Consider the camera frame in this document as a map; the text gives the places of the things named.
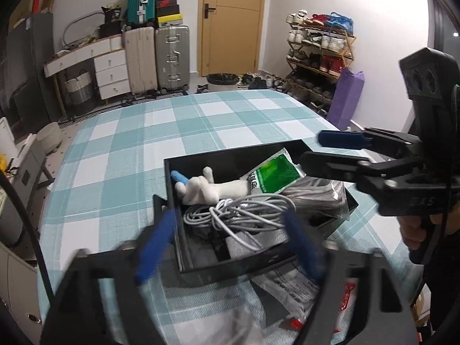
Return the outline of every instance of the plaid bedsheet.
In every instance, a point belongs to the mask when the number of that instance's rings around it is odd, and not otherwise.
[[[320,147],[315,136],[324,129],[335,127],[274,91],[183,96],[86,121],[67,150],[41,226],[40,243],[53,287],[75,249],[113,249],[152,221],[152,195],[166,197],[165,158],[291,139],[304,139],[315,151],[367,155]],[[420,270],[409,262],[397,220],[378,215],[373,199],[353,185],[349,191],[359,206],[331,239],[354,251],[380,248],[410,296]],[[267,307],[247,277],[186,288],[172,256],[172,250],[167,251],[156,277],[142,288],[151,317],[168,344],[292,343],[295,333],[279,328],[277,320],[283,318],[267,319]],[[109,281],[102,285],[114,336],[126,343],[113,286]],[[48,300],[40,278],[39,300],[45,318]]]

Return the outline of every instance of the drawer knob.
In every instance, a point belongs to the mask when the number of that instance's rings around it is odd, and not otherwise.
[[[40,318],[37,318],[35,315],[33,314],[26,314],[27,318],[29,318],[29,320],[33,321],[34,323],[37,323],[37,324],[40,324],[41,323],[41,319]]]

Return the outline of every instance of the silver suitcase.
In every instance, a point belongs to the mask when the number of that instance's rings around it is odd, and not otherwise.
[[[157,89],[155,63],[155,29],[142,27],[125,32],[125,53],[132,93]]]
[[[160,27],[155,31],[158,88],[162,93],[189,88],[190,38],[187,26]]]

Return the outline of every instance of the red sneaker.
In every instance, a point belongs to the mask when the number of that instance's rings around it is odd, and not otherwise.
[[[326,15],[326,14],[313,14],[311,16],[311,21],[316,24],[316,25],[320,25],[320,26],[324,26],[324,22],[326,20],[329,20],[330,19],[330,16]]]
[[[340,76],[345,65],[341,58],[334,58],[329,69],[329,73],[335,76]]]
[[[329,72],[329,68],[331,67],[331,62],[334,59],[332,57],[329,57],[328,55],[324,55],[323,58],[321,59],[321,65],[319,66],[319,69],[324,72]]]

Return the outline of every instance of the coiled cable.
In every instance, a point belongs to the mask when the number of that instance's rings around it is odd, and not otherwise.
[[[295,204],[281,194],[252,194],[236,200],[220,200],[217,205],[193,205],[183,215],[183,222],[192,227],[213,227],[224,230],[244,247],[259,251],[261,244],[250,232],[267,232],[284,228],[282,214],[295,211]],[[243,231],[257,246],[240,239],[233,231]]]

